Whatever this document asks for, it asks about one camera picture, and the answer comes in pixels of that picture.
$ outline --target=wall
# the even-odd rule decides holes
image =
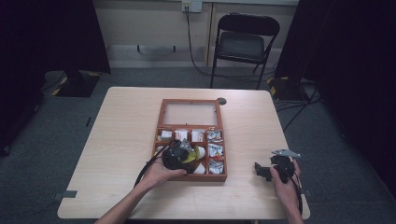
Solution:
[[[214,46],[219,18],[230,12],[262,14],[275,18],[280,33],[273,45],[268,64],[277,62],[295,12],[295,0],[282,1],[285,5],[260,5],[203,2],[202,13],[190,14],[191,42],[195,47]],[[186,15],[180,1],[94,1],[102,34],[107,45],[189,45]]]

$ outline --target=table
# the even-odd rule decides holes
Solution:
[[[272,150],[288,148],[267,91],[113,87],[93,124],[63,198],[60,218],[99,218],[129,192],[150,158],[162,99],[227,100],[221,115],[227,141],[224,183],[168,181],[149,192],[130,218],[285,218],[272,182],[254,162],[270,166]],[[310,216],[304,200],[303,218]]]

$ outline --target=chair leg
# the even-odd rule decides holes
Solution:
[[[253,69],[253,74],[256,72],[256,70],[257,70],[257,68],[259,67],[259,63],[258,64],[256,64],[256,67]]]
[[[215,69],[217,66],[217,57],[215,56],[213,59],[213,65],[212,65],[212,77],[210,78],[210,89],[213,87],[213,78],[215,77]]]
[[[259,78],[259,82],[257,83],[256,90],[258,90],[260,88],[260,84],[262,84],[262,75],[264,75],[264,68],[265,68],[265,64],[262,65],[262,71],[260,72],[260,78]]]

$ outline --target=finger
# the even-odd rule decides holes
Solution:
[[[297,160],[293,160],[293,164],[294,164],[295,173],[297,174],[297,176],[300,177],[300,175],[301,175],[301,169],[300,169],[300,166],[299,166],[298,163],[297,163]]]
[[[187,174],[187,171],[186,171],[186,170],[183,170],[183,169],[171,170],[171,175],[172,175],[173,177],[181,176],[181,175],[186,175],[186,174]]]
[[[283,184],[282,180],[280,180],[279,173],[277,172],[277,170],[274,167],[270,168],[270,172],[271,172],[271,176],[274,179],[275,185]]]

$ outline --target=small object in tray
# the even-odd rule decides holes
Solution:
[[[209,173],[213,175],[220,175],[223,173],[224,163],[221,161],[209,160]]]
[[[222,157],[223,156],[223,148],[222,145],[217,144],[208,144],[209,149],[209,157]]]
[[[161,135],[158,135],[157,139],[158,141],[169,141],[172,139],[172,132],[163,130]]]
[[[194,147],[194,151],[189,152],[189,156],[186,160],[181,161],[182,163],[188,163],[191,161],[198,161],[205,156],[205,148],[204,147]]]
[[[188,132],[189,131],[187,131],[185,129],[176,129],[175,130],[175,139],[178,139],[178,140],[187,139]]]
[[[191,131],[191,141],[192,142],[204,142],[204,129],[192,129]]]
[[[210,130],[207,131],[207,141],[208,142],[222,142],[221,131]]]
[[[199,163],[199,165],[198,165],[198,167],[195,169],[194,173],[195,173],[196,175],[202,175],[202,174],[204,174],[204,173],[205,173],[205,167],[204,167],[201,163]]]

